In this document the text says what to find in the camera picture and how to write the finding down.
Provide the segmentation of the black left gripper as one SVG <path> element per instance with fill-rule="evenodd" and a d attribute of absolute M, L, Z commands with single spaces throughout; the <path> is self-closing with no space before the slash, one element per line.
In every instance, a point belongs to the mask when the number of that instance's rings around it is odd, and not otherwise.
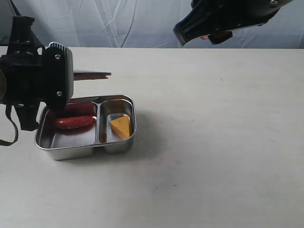
<path fill-rule="evenodd" d="M 0 102 L 13 106 L 20 128 L 34 131 L 36 117 L 43 101 L 42 55 L 44 45 L 33 33 L 34 18 L 14 16 L 5 55 L 0 57 Z"/>

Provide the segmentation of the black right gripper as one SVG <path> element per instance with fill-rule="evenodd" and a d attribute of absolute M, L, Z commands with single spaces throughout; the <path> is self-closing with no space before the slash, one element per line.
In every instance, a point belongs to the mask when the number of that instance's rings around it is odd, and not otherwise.
<path fill-rule="evenodd" d="M 201 38 L 213 45 L 233 37 L 233 31 L 262 26 L 289 0 L 193 0 L 191 12 L 173 29 L 184 46 Z"/>

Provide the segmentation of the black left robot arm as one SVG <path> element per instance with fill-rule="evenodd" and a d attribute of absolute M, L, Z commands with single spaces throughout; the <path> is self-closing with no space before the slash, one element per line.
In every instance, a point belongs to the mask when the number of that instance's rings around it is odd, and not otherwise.
<path fill-rule="evenodd" d="M 0 102 L 13 106 L 20 128 L 34 131 L 42 93 L 45 47 L 33 33 L 34 18 L 14 16 L 7 52 L 0 57 Z"/>

